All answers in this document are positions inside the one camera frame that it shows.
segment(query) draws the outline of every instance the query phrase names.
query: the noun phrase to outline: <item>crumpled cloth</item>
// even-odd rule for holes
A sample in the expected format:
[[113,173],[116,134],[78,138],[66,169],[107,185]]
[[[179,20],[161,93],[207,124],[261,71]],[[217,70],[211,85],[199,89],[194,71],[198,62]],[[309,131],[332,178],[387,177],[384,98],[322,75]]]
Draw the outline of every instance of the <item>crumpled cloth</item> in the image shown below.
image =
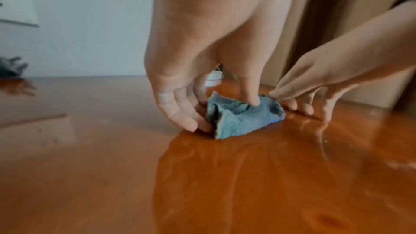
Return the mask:
[[260,105],[253,107],[214,91],[208,99],[205,119],[215,125],[215,138],[224,139],[247,134],[285,119],[285,111],[279,102],[263,94],[260,94],[259,98]]

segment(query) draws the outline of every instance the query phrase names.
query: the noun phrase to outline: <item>blue cloth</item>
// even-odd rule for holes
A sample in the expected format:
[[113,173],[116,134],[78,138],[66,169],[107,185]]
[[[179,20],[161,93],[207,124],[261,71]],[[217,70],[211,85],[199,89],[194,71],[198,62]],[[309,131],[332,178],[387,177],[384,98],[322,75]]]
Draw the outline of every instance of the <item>blue cloth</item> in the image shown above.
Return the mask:
[[242,101],[229,99],[217,92],[208,99],[205,119],[215,124],[214,136],[224,139],[247,134],[285,119],[285,111],[279,102],[261,94],[260,105],[250,106]]

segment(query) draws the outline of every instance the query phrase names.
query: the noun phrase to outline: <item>white switch plate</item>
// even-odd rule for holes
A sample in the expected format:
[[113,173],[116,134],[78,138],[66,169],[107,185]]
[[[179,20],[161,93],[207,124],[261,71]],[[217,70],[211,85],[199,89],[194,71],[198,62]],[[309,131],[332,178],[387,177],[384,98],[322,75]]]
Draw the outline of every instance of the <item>white switch plate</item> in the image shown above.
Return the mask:
[[39,26],[32,0],[0,0],[0,21]]

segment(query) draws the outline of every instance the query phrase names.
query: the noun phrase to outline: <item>wall plate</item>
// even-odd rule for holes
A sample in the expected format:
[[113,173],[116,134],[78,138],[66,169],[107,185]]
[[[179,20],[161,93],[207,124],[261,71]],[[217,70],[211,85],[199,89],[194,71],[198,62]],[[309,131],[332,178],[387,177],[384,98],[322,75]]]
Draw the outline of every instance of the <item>wall plate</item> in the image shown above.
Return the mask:
[[39,26],[32,0],[0,0],[0,20]]

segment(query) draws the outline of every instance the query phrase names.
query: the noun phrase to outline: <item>dark object on table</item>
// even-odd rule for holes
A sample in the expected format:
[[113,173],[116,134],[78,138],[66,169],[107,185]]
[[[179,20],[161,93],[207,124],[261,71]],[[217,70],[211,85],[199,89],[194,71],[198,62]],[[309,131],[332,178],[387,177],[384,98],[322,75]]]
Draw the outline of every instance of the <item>dark object on table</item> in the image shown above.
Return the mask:
[[215,138],[243,135],[285,118],[285,111],[279,102],[263,94],[259,97],[260,105],[253,107],[214,91],[208,100],[205,119],[215,124]]
[[27,68],[27,63],[18,63],[21,57],[0,57],[0,78],[18,78]]

